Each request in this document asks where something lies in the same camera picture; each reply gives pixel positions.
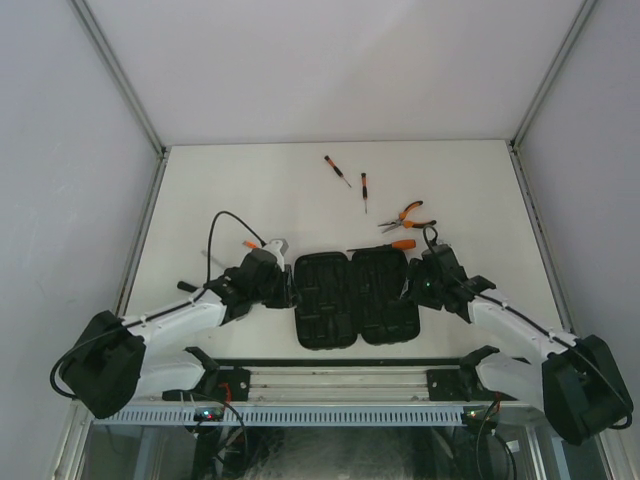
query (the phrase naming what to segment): white wall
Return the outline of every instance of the white wall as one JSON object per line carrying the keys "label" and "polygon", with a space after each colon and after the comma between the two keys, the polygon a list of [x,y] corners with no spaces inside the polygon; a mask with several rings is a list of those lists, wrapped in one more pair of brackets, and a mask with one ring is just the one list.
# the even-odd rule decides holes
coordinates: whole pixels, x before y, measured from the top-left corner
{"label": "white wall", "polygon": [[167,145],[511,138],[582,0],[89,0]]}
{"label": "white wall", "polygon": [[575,320],[609,343],[638,407],[640,2],[599,2],[522,154]]}
{"label": "white wall", "polygon": [[46,473],[52,363],[114,305],[154,154],[63,0],[0,6],[0,476]]}

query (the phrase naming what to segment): hand tool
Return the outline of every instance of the hand tool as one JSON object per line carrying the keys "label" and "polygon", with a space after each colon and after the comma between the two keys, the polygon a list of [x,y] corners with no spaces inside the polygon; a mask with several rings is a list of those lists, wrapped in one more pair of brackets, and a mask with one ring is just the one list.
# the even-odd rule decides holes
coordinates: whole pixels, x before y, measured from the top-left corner
{"label": "hand tool", "polygon": [[367,198],[368,194],[367,194],[367,174],[366,173],[361,173],[360,176],[362,177],[362,198],[364,199],[364,213],[367,214]]}
{"label": "hand tool", "polygon": [[407,220],[407,215],[409,215],[409,212],[414,208],[418,208],[423,203],[424,202],[422,200],[418,200],[416,202],[410,203],[409,206],[407,206],[407,208],[405,208],[402,213],[398,214],[397,220],[391,220],[390,222],[381,223],[380,225],[378,225],[379,227],[387,227],[384,230],[382,230],[382,233],[386,233],[400,226],[403,226],[404,228],[424,228],[427,225],[435,225],[436,224],[435,220],[431,220],[429,222],[420,222],[420,223]]}
{"label": "hand tool", "polygon": [[347,182],[347,185],[349,185],[349,188],[351,188],[351,184],[347,181],[346,178],[344,178],[344,175],[342,174],[342,171],[338,167],[336,167],[336,164],[333,163],[333,160],[331,160],[329,158],[329,155],[325,155],[324,159],[327,161],[327,163],[329,165],[331,165],[333,167],[333,171],[336,172],[341,179],[343,179],[345,182]]}
{"label": "hand tool", "polygon": [[416,241],[411,240],[398,240],[397,242],[387,243],[385,245],[379,245],[377,247],[364,247],[364,248],[350,248],[347,252],[355,252],[358,250],[383,250],[396,248],[398,250],[411,250],[412,248],[416,248]]}

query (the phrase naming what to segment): robotic arm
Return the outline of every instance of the robotic arm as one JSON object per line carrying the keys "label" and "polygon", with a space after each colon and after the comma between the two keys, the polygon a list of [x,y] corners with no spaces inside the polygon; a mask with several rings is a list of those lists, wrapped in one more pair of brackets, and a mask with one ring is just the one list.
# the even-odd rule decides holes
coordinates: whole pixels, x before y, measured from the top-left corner
{"label": "robotic arm", "polygon": [[[510,307],[489,280],[468,278],[448,245],[427,245],[409,265],[404,298],[457,314],[501,337],[522,357],[485,346],[463,358],[460,379],[468,400],[478,383],[522,400],[574,445],[606,428],[630,425],[633,402],[603,340],[547,329]],[[624,418],[625,425],[615,425]]]}
{"label": "robotic arm", "polygon": [[213,362],[181,343],[244,317],[255,303],[294,305],[291,266],[283,257],[287,247],[272,240],[253,249],[239,267],[161,310],[122,319],[109,311],[97,314],[59,362],[60,377],[97,418],[115,414],[135,397],[193,389]]}

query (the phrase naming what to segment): tool case compartment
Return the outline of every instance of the tool case compartment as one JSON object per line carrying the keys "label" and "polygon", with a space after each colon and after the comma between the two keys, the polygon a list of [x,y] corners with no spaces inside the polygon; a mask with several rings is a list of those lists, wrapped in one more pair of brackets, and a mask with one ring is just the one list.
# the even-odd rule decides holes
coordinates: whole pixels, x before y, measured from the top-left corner
{"label": "tool case compartment", "polygon": [[398,302],[407,273],[403,251],[358,250],[305,255],[295,263],[300,344],[311,350],[346,348],[358,334],[372,345],[406,342],[420,333],[418,307]]}

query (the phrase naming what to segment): white panel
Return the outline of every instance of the white panel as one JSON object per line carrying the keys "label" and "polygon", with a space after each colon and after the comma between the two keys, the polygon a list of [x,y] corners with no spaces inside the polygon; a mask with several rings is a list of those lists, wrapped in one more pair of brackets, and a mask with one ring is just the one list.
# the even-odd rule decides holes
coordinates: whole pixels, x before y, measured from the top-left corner
{"label": "white panel", "polygon": [[154,154],[69,6],[0,7],[0,477],[42,479],[49,370],[113,307]]}
{"label": "white panel", "polygon": [[[331,155],[353,183],[338,178]],[[369,214],[358,177],[367,172]],[[403,238],[419,230],[382,234],[414,200],[424,206],[410,218],[435,218],[441,237],[470,275],[484,275],[515,304],[549,326],[559,319],[515,174],[503,141],[360,142],[174,147],[160,189],[129,303],[129,313],[184,298],[179,280],[202,284],[211,219],[231,210],[265,237],[289,242],[286,260],[345,251]],[[247,233],[221,218],[213,256],[226,266],[247,253]],[[219,267],[213,275],[222,273]],[[296,338],[293,310],[254,307],[242,320],[198,335],[194,343],[216,358],[435,358],[463,356],[487,343],[518,355],[513,345],[484,334],[461,318],[420,309],[422,331],[407,343],[312,351]]]}
{"label": "white panel", "polygon": [[[575,322],[605,339],[636,402],[640,3],[600,2],[523,145]],[[640,427],[632,427],[640,445]],[[638,447],[630,454],[640,461]]]}
{"label": "white panel", "polygon": [[171,144],[509,138],[581,0],[91,0]]}

